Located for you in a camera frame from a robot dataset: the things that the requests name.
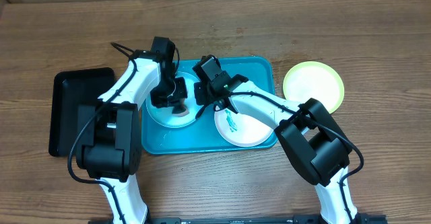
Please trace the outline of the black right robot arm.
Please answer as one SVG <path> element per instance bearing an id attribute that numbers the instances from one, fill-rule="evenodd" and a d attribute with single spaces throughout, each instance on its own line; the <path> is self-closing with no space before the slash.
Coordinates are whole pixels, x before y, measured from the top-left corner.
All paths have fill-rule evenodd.
<path id="1" fill-rule="evenodd" d="M 197 103 L 250 116 L 271 128 L 296 172 L 313 185 L 323 223 L 365 223 L 354 206 L 347 178 L 349 154 L 355 147 L 330 113 L 313 98 L 290 102 L 257 87 L 242 76 L 226 71 L 196 72 Z"/>

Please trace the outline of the black plastic tray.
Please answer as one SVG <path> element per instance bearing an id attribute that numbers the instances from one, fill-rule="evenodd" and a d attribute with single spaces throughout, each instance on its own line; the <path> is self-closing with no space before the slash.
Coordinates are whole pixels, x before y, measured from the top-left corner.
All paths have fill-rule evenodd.
<path id="1" fill-rule="evenodd" d="M 77 136 L 77 111 L 81 103 L 92 102 L 115 83 L 109 68 L 63 71 L 54 78 L 48 152 L 67 156 Z"/>

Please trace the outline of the brown bow-shaped sponge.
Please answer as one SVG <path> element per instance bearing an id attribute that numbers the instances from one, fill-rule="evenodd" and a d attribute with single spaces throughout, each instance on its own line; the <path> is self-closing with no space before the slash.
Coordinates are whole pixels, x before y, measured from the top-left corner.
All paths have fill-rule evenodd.
<path id="1" fill-rule="evenodd" d="M 183 117 L 183 116 L 186 116 L 187 114 L 189 114 L 189 110 L 183 104 L 177 105 L 177 106 L 173 107 L 173 109 L 172 109 L 172 115 L 173 116 Z"/>

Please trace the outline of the teal plastic serving tray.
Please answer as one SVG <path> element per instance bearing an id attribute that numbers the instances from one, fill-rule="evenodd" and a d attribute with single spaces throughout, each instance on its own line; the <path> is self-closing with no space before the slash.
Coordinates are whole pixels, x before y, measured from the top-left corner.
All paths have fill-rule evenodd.
<path id="1" fill-rule="evenodd" d="M 182 71 L 196 76 L 192 67 L 198 62 L 197 59 L 182 60 L 178 72 Z M 271 64 L 266 59 L 234 57 L 221 58 L 219 62 L 229 76 L 243 75 L 261 89 L 271 94 L 275 93 Z M 195 118 L 193 123 L 181 128 L 168 128 L 155 122 L 147 112 L 145 102 L 141 109 L 141 144 L 148 153 L 153 155 L 239 151 L 242 149 L 242 147 L 227 142 L 219 134 L 214 122 L 214 111 L 210 106 L 205 109 L 200 118 Z"/>

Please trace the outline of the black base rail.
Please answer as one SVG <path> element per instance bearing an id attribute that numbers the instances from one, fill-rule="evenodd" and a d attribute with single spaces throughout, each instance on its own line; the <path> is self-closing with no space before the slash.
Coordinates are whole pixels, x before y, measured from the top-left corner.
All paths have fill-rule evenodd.
<path id="1" fill-rule="evenodd" d="M 112 220 L 88 221 L 88 224 L 112 224 Z M 159 218 L 145 221 L 151 224 L 323 224 L 326 223 L 319 215 L 295 215 L 286 218 L 254 218 L 254 219 L 180 219 Z M 353 223 L 387 224 L 385 215 L 368 215 L 359 213 Z"/>

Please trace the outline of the white plate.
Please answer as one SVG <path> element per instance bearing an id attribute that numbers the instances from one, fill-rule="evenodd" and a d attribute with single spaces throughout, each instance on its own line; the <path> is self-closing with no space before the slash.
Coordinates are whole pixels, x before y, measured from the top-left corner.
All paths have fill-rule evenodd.
<path id="1" fill-rule="evenodd" d="M 254 147 L 265 142 L 273 130 L 257 119 L 235 114 L 229 109 L 214 112 L 214 122 L 219 134 L 237 147 Z"/>

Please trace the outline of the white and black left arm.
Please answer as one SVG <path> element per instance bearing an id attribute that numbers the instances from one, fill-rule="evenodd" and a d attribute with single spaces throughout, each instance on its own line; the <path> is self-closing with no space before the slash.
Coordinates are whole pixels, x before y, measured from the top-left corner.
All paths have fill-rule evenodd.
<path id="1" fill-rule="evenodd" d="M 149 51 L 116 48 L 127 56 L 127 69 L 96 102 L 79 107 L 79 132 L 67 169 L 76 182 L 103 189 L 112 223 L 149 223 L 136 177 L 142 152 L 138 114 L 148 96 L 158 108 L 181 105 L 186 86 L 176 77 L 180 57 L 175 46 Z"/>

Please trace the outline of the light blue plate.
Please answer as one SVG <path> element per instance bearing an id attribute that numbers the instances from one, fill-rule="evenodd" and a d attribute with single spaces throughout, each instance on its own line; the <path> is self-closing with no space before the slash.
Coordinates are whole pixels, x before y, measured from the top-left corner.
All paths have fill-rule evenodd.
<path id="1" fill-rule="evenodd" d="M 179 71 L 177 75 L 185 79 L 187 87 L 187 98 L 184 102 L 184 105 L 187 107 L 187 115 L 174 116 L 172 114 L 173 107 L 156 108 L 152 105 L 150 96 L 145 100 L 147 112 L 151 118 L 158 124 L 168 128 L 181 128 L 190 125 L 195 121 L 195 115 L 201 108 L 196 104 L 194 93 L 194 84 L 198 82 L 198 78 L 190 73 L 182 71 Z"/>

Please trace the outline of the yellow-green plate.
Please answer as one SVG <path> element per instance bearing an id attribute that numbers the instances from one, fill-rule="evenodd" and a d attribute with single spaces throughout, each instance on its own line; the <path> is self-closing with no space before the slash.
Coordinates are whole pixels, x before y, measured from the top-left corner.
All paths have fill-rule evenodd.
<path id="1" fill-rule="evenodd" d="M 339 74 L 329 65 L 305 61 L 293 66 L 285 75 L 283 93 L 287 100 L 306 102 L 314 98 L 330 114 L 343 102 L 345 88 Z"/>

